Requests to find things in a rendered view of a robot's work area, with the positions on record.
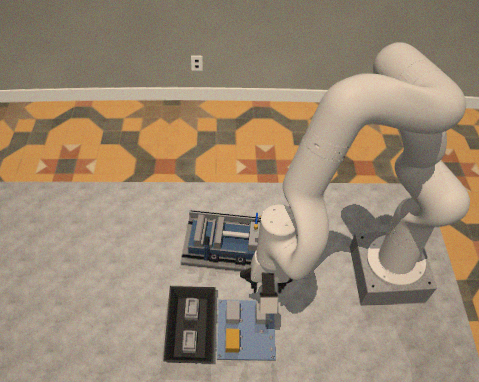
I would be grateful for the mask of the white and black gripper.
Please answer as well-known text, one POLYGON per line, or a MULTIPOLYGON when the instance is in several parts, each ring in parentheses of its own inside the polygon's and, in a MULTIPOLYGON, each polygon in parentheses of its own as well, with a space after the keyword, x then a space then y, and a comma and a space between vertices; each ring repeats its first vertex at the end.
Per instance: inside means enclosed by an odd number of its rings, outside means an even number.
POLYGON ((240 277, 251 283, 251 289, 254 289, 254 293, 256 293, 257 283, 262 283, 262 273, 274 273, 275 283, 278 283, 278 293, 281 293, 284 286, 293 280, 290 279, 281 269, 270 270, 261 266, 257 260, 256 251, 253 255, 250 268, 241 271, 240 277))

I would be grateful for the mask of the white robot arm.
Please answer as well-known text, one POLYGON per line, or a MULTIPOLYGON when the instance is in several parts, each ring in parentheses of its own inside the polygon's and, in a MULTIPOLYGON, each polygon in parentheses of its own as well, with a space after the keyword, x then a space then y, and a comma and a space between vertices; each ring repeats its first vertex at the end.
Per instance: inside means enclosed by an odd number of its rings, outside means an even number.
POLYGON ((404 150, 394 167, 411 197, 397 206, 386 236, 371 243, 368 265, 388 284, 417 282, 434 227, 456 223, 469 210, 467 190, 441 161, 447 130, 465 110, 460 87, 420 51, 402 42, 383 48, 373 74, 343 79, 322 97, 283 180, 290 207, 271 205, 261 215, 258 262, 293 280, 313 270, 329 237, 324 192, 359 131, 377 124, 400 130, 404 150))

